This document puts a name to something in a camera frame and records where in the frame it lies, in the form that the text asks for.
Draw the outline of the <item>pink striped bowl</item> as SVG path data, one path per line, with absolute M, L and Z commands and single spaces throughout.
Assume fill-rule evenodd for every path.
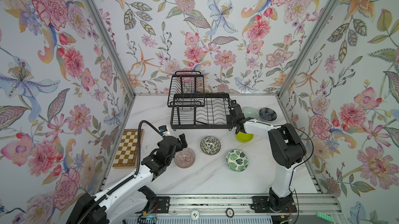
M 191 167 L 195 162 L 195 153 L 189 148 L 184 148 L 176 153 L 174 158 L 175 164 L 181 169 Z

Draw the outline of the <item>black white patterned bowl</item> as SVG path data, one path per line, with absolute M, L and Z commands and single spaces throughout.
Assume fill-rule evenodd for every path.
M 221 142 L 216 137 L 207 136 L 201 140 L 200 148 L 207 155 L 215 155 L 221 150 Z

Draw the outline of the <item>black wire dish rack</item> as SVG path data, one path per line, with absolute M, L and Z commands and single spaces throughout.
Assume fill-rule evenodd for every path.
M 177 71 L 172 75 L 167 106 L 170 126 L 177 129 L 233 129 L 227 93 L 206 93 L 205 79 L 198 71 Z

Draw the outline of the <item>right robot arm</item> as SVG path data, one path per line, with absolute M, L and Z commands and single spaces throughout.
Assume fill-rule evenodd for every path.
M 277 163 L 272 187 L 269 190 L 267 206 L 274 212 L 281 212 L 283 207 L 293 199 L 291 184 L 296 167 L 300 165 L 307 154 L 296 129 L 291 124 L 271 125 L 246 118 L 241 106 L 231 101 L 228 121 L 235 128 L 235 132 L 253 134 L 270 142 L 271 152 Z

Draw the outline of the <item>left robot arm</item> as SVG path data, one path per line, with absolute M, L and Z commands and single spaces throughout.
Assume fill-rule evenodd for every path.
M 68 224 L 118 224 L 135 213 L 148 212 L 155 206 L 156 194 L 148 187 L 170 166 L 175 154 L 187 148 L 185 134 L 178 138 L 164 136 L 158 148 L 138 167 L 112 187 L 95 194 L 85 193 L 76 202 Z

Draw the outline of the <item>pale celadon bowl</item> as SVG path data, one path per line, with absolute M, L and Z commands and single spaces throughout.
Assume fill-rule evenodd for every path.
M 245 107 L 242 110 L 242 113 L 244 114 L 244 116 L 246 118 L 252 118 L 257 120 L 259 118 L 259 112 L 257 109 L 253 108 L 253 107 Z

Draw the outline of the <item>lime green bowl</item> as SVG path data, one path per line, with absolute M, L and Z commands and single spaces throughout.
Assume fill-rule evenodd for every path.
M 236 139 L 241 143 L 248 143 L 248 142 L 252 141 L 254 138 L 253 134 L 247 134 L 247 133 L 242 133 L 242 132 L 238 132 L 235 136 L 236 136 Z

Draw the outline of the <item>dark blue grey bowl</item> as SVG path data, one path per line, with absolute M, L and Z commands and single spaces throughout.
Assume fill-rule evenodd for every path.
M 275 121 L 277 119 L 277 113 L 271 108 L 261 108 L 259 110 L 259 116 L 265 121 Z

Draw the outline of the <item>wooden chessboard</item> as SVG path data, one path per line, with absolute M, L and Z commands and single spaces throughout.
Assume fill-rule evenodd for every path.
M 135 169 L 138 161 L 138 129 L 125 129 L 115 154 L 112 167 Z

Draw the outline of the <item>green leaf pattern bowl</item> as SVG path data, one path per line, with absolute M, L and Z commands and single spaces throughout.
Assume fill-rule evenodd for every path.
M 234 172 L 243 172 L 248 168 L 249 160 L 241 150 L 231 150 L 226 155 L 226 164 Z

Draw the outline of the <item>white round knob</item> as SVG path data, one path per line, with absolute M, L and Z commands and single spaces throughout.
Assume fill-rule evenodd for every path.
M 199 220 L 200 214 L 197 210 L 193 210 L 190 216 L 192 220 Z

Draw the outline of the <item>green connector block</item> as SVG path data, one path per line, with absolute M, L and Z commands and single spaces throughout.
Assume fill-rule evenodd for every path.
M 333 223 L 334 222 L 334 219 L 331 216 L 326 215 L 324 213 L 317 212 L 316 216 L 318 218 L 322 219 L 322 220 L 325 220 L 325 221 L 329 222 L 329 223 Z

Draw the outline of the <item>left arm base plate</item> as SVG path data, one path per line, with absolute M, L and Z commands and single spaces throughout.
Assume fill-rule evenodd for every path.
M 155 197 L 147 201 L 146 206 L 137 214 L 168 214 L 170 197 Z

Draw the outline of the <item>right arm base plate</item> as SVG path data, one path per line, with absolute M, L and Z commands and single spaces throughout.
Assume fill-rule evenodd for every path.
M 278 198 L 275 196 L 253 196 L 250 208 L 255 213 L 296 213 L 298 212 L 293 195 L 290 194 L 285 198 Z

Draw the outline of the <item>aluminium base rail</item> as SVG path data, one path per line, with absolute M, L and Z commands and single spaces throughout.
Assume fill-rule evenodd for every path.
M 269 194 L 182 194 L 182 195 L 160 195 L 157 197 L 170 197 L 168 214 L 183 215 L 193 210 L 213 214 L 225 215 L 227 208 L 232 208 L 238 215 L 256 214 L 250 208 L 253 196 L 269 196 Z M 331 194 L 296 194 L 293 192 L 293 199 L 298 212 L 294 215 L 315 215 L 317 212 L 332 214 L 334 217 L 342 214 L 338 200 Z M 282 215 L 284 213 L 267 213 Z

